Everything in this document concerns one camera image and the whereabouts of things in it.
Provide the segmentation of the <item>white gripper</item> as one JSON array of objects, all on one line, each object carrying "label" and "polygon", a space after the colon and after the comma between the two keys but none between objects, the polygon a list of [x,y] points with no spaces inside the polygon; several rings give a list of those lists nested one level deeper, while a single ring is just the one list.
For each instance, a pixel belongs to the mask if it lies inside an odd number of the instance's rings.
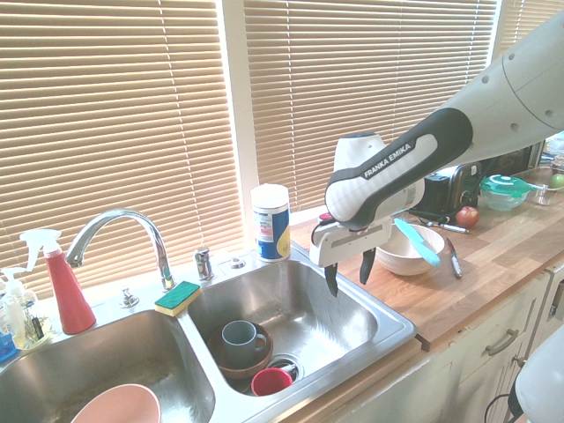
[{"label": "white gripper", "polygon": [[333,219],[319,222],[311,234],[309,259],[324,268],[327,287],[338,295],[338,265],[362,254],[360,283],[365,285],[375,261],[375,248],[385,244],[391,236],[391,217],[378,219],[359,231],[353,231]]}]

